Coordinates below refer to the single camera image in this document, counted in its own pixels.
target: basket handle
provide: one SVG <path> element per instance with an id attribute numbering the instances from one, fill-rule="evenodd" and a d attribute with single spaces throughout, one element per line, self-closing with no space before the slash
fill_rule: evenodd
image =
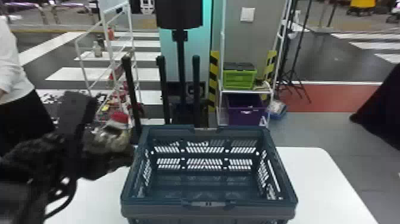
<path id="1" fill-rule="evenodd" d="M 236 206 L 236 201 L 188 201 L 182 200 L 182 206 L 191 209 L 194 207 L 204 207 L 204 208 L 216 208 L 216 207 L 223 207 L 224 210 L 233 209 Z"/>

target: bottle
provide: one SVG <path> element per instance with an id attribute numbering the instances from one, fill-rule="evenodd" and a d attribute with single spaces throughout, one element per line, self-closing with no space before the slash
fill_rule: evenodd
<path id="1" fill-rule="evenodd" d="M 97 44 L 101 46 L 102 51 L 105 51 L 104 38 L 101 35 L 97 35 Z"/>
<path id="2" fill-rule="evenodd" d="M 97 41 L 93 41 L 93 53 L 95 54 L 96 58 L 103 57 L 103 52 L 101 50 L 101 46 L 97 44 Z"/>
<path id="3" fill-rule="evenodd" d="M 112 30 L 111 27 L 108 28 L 107 34 L 108 34 L 108 39 L 109 39 L 109 40 L 113 41 L 113 40 L 115 39 L 114 31 Z"/>

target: yellow and black caution tape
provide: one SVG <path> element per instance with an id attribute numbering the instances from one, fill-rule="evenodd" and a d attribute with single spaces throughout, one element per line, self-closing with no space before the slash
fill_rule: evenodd
<path id="1" fill-rule="evenodd" d="M 215 105 L 217 104 L 217 90 L 218 90 L 218 60 L 220 53 L 218 51 L 211 51 L 210 56 L 210 79 L 208 81 L 208 112 L 215 112 Z"/>
<path id="2" fill-rule="evenodd" d="M 274 79 L 274 69 L 275 69 L 275 60 L 276 60 L 276 51 L 269 51 L 267 56 L 267 63 L 264 70 L 264 78 L 270 84 L 271 88 L 273 86 L 273 79 Z M 261 94 L 261 100 L 265 101 L 268 99 L 268 94 Z"/>

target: black speaker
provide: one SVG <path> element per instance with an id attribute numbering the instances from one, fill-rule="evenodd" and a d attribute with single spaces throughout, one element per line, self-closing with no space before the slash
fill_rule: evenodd
<path id="1" fill-rule="evenodd" d="M 193 29 L 203 26 L 203 0 L 155 0 L 157 26 L 163 29 Z"/>

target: white shirt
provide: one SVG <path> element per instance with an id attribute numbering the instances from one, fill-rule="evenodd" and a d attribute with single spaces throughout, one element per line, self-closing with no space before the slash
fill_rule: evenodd
<path id="1" fill-rule="evenodd" d="M 18 57 L 17 40 L 5 21 L 0 20 L 0 105 L 25 97 L 35 87 L 26 77 Z"/>

